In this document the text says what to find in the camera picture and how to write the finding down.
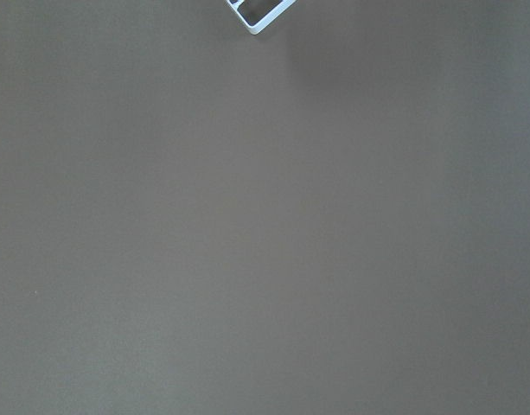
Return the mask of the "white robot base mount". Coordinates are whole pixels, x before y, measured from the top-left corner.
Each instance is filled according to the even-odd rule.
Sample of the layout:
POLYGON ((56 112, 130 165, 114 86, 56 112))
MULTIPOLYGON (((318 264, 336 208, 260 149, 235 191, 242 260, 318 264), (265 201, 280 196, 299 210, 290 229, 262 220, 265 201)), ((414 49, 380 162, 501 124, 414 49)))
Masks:
POLYGON ((239 18, 246 30, 257 35, 296 0, 226 0, 227 7, 239 18))

